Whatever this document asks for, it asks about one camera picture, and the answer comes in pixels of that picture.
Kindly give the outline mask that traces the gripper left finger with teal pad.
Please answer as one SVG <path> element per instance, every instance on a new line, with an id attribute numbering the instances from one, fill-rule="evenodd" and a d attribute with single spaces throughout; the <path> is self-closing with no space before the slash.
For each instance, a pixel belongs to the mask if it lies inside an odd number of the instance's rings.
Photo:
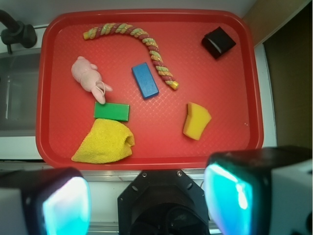
<path id="1" fill-rule="evenodd" d="M 1 171 L 2 235 L 85 235 L 89 184 L 75 168 Z"/>

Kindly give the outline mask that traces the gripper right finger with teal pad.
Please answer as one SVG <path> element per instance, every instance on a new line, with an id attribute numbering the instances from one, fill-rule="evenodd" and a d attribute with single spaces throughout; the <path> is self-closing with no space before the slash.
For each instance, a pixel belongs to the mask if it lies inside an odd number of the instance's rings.
<path id="1" fill-rule="evenodd" d="M 280 146 L 212 154 L 204 195 L 224 235 L 310 235 L 313 152 Z"/>

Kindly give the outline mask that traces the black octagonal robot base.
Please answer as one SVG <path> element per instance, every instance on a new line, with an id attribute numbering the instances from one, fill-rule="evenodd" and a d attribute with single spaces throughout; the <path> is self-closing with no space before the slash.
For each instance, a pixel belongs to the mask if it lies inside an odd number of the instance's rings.
<path id="1" fill-rule="evenodd" d="M 118 196 L 121 235 L 208 235 L 203 189 L 182 170 L 145 170 Z"/>

